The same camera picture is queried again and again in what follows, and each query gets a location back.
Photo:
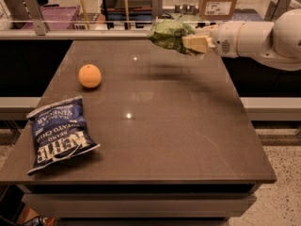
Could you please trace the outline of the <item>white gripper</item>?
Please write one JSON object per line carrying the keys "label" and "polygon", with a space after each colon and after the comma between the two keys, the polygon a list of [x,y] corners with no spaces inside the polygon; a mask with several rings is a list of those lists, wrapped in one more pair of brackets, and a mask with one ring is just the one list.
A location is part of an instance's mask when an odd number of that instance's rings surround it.
{"label": "white gripper", "polygon": [[185,48],[199,53],[206,54],[214,48],[221,57],[236,58],[239,33],[244,24],[244,22],[229,21],[198,27],[195,29],[197,36],[182,37],[182,44]]}

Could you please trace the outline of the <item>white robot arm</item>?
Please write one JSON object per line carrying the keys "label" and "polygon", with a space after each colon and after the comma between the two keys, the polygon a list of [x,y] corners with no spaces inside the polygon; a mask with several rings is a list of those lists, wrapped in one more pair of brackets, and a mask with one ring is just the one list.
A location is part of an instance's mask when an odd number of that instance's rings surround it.
{"label": "white robot arm", "polygon": [[301,69],[301,9],[283,13],[273,22],[228,21],[205,26],[182,37],[185,48],[221,57],[250,57],[283,71]]}

